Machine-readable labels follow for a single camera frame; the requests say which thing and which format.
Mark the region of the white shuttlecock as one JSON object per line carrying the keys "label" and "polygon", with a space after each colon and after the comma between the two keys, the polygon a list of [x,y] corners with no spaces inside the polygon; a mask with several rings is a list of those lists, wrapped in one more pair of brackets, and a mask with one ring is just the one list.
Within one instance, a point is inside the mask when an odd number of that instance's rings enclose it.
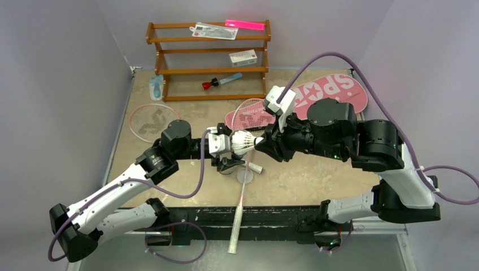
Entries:
{"label": "white shuttlecock", "polygon": [[246,130],[235,131],[230,136],[232,153],[238,156],[245,155],[263,140],[263,137],[257,137]]}

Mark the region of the black shuttlecock tube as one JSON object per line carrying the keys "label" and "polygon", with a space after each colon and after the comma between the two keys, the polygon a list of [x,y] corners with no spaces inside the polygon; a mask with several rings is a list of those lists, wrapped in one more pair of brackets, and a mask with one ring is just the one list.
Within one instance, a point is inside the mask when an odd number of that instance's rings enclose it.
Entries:
{"label": "black shuttlecock tube", "polygon": [[243,164],[241,156],[234,153],[231,141],[232,130],[224,123],[217,125],[217,144],[219,151],[215,155],[216,169],[221,174],[231,174],[234,167]]}

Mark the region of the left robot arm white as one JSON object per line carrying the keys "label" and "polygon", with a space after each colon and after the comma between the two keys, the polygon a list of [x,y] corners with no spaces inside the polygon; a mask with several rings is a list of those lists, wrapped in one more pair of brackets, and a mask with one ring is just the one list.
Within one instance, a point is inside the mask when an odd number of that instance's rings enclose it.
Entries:
{"label": "left robot arm white", "polygon": [[179,160],[211,159],[216,167],[234,166],[236,162],[224,154],[244,154],[248,135],[243,130],[231,132],[219,123],[194,139],[187,121],[171,122],[153,145],[111,183],[75,204],[59,203],[50,209],[53,244],[59,244],[63,257],[74,263],[117,235],[137,229],[161,231],[173,227],[168,208],[157,198],[124,213],[117,209],[148,189],[158,189],[162,181],[178,171]]}

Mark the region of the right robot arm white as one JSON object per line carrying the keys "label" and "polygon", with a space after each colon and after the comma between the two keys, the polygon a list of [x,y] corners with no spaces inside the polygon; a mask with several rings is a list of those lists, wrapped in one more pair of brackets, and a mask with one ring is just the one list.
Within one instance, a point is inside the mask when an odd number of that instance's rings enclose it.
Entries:
{"label": "right robot arm white", "polygon": [[350,103],[322,99],[308,108],[305,120],[292,113],[285,127],[269,124],[255,149],[279,162],[296,152],[349,161],[353,168],[379,176],[370,192],[321,202],[317,222],[325,230],[371,216],[396,224],[441,218],[432,193],[437,178],[420,179],[397,127],[387,120],[359,121]]}

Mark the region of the pink white badminton racket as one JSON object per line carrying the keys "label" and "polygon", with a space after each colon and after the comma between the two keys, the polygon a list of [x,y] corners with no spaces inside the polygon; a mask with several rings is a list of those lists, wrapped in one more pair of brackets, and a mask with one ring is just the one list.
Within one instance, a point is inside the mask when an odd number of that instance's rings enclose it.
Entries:
{"label": "pink white badminton racket", "polygon": [[235,155],[246,155],[246,167],[238,170],[237,179],[242,184],[241,196],[239,198],[238,206],[235,210],[232,232],[229,240],[228,253],[235,255],[237,253],[237,244],[239,240],[239,233],[241,229],[242,215],[243,215],[243,195],[245,191],[245,185],[248,180],[251,180],[254,173],[249,169],[253,144],[253,136],[250,135],[251,131],[258,133],[260,130],[260,124],[265,125],[267,120],[270,120],[269,115],[265,116],[265,119],[261,119],[263,116],[263,100],[262,99],[247,99],[242,102],[238,108],[234,111],[231,121],[233,134],[231,136],[232,151]]}

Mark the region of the pink badminton racket left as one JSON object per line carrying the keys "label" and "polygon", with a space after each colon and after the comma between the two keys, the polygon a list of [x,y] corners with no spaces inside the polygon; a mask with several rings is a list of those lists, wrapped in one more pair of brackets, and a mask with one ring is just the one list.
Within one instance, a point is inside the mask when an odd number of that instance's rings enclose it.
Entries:
{"label": "pink badminton racket left", "polygon": [[[130,131],[140,140],[160,146],[173,160],[191,158],[193,138],[190,124],[164,104],[150,103],[137,107],[128,120]],[[250,162],[249,169],[262,173],[263,167]]]}

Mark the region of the clear plastic tube lid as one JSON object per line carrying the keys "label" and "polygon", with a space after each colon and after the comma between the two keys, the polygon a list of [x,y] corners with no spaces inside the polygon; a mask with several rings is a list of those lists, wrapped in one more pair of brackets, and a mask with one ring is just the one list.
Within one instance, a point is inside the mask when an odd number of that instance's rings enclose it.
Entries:
{"label": "clear plastic tube lid", "polygon": [[254,172],[251,169],[240,168],[236,177],[241,183],[250,183],[254,178]]}

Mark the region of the pink sport racket bag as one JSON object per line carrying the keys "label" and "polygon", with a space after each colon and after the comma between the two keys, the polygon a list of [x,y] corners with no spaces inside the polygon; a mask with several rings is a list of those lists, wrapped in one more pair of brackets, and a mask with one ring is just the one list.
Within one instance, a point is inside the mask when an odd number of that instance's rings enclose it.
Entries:
{"label": "pink sport racket bag", "polygon": [[[296,94],[294,112],[301,120],[306,119],[309,106],[319,99],[331,98],[350,103],[354,106],[355,113],[361,113],[368,104],[366,91],[349,75],[323,76],[292,90]],[[261,99],[246,100],[238,109],[225,116],[225,123],[232,130],[266,126],[274,121],[275,117],[264,110]]]}

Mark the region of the red black blue marker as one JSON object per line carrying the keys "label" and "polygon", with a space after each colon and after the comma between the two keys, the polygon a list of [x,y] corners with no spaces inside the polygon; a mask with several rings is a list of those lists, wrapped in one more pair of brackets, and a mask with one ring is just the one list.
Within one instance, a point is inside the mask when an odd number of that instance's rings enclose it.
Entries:
{"label": "red black blue marker", "polygon": [[211,79],[209,82],[203,82],[202,83],[202,88],[204,90],[208,90],[211,87],[218,87],[220,85],[224,85],[226,83],[232,82],[234,80],[237,80],[239,78],[242,78],[243,74],[242,73],[235,73],[229,77],[222,78],[218,80],[217,78]]}

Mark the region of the wooden three-tier shelf rack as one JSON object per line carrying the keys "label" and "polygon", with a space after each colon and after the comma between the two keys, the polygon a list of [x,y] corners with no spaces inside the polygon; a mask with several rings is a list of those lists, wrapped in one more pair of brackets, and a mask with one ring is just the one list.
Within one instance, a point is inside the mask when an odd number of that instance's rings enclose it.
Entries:
{"label": "wooden three-tier shelf rack", "polygon": [[[165,102],[183,102],[183,101],[201,101],[201,100],[239,100],[239,99],[251,99],[251,98],[264,98],[267,92],[266,86],[266,74],[269,71],[268,63],[268,43],[271,40],[271,24],[269,20],[261,21],[264,24],[263,34],[257,35],[239,35],[237,41],[261,41],[262,46],[259,47],[219,47],[219,48],[190,48],[190,49],[164,49],[162,43],[176,43],[176,42],[209,42],[213,41],[212,38],[195,38],[195,37],[159,37],[156,34],[157,30],[170,30],[170,29],[186,29],[193,27],[194,23],[164,23],[155,24],[150,22],[146,31],[147,44],[155,45],[156,58],[154,72],[156,75],[162,75],[164,78],[164,86],[162,98]],[[235,66],[235,67],[219,67],[213,65],[213,67],[207,68],[171,68],[167,64],[165,59],[166,55],[192,55],[192,56],[205,56],[206,54],[225,54],[235,53],[238,51],[255,50],[257,53],[262,54],[262,61],[258,67],[247,66]],[[194,96],[169,96],[168,88],[171,82],[172,75],[201,75],[201,74],[230,74],[230,73],[258,73],[262,82],[262,92],[254,94],[218,94],[218,95],[194,95]]]}

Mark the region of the light blue white device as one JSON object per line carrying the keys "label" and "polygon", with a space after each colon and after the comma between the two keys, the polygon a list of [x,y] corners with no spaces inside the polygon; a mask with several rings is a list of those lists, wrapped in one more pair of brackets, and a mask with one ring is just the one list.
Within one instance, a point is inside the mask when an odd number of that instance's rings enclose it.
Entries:
{"label": "light blue white device", "polygon": [[156,75],[149,79],[149,94],[152,101],[163,99],[164,78],[162,75]]}

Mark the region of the white red small box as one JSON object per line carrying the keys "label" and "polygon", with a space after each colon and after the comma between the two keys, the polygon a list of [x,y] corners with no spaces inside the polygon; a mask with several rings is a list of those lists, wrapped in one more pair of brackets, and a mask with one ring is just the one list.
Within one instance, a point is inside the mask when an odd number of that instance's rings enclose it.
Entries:
{"label": "white red small box", "polygon": [[232,67],[243,67],[246,65],[256,64],[258,57],[255,50],[246,50],[230,53],[229,59]]}

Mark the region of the white packaged item on shelf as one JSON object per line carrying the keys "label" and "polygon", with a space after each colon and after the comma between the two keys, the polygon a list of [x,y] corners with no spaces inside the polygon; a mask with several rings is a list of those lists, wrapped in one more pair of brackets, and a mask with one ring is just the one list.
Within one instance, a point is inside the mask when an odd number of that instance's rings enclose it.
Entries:
{"label": "white packaged item on shelf", "polygon": [[217,40],[235,40],[238,28],[222,27],[213,24],[198,22],[193,27],[189,27],[193,37],[210,38]]}

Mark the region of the pink fluorescent bar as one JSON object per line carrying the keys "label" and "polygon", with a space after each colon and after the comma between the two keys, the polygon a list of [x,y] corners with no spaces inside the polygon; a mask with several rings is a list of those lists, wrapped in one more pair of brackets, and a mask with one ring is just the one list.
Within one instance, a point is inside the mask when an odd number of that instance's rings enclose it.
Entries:
{"label": "pink fluorescent bar", "polygon": [[258,30],[263,31],[265,29],[264,23],[255,23],[251,21],[239,21],[239,20],[226,20],[226,27],[246,29],[246,30]]}

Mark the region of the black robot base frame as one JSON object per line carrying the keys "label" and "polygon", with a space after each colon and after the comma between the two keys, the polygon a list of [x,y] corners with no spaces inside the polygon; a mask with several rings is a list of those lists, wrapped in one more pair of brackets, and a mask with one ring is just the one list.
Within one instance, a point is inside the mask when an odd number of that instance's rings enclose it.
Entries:
{"label": "black robot base frame", "polygon": [[[94,226],[93,236],[104,243],[130,231],[165,231],[173,245],[193,240],[228,241],[233,229],[234,207],[165,207],[157,199],[132,209],[116,211]],[[295,241],[322,249],[345,243],[351,234],[404,234],[405,225],[361,218],[341,226],[326,222],[318,206],[245,207],[240,213],[241,241]]]}

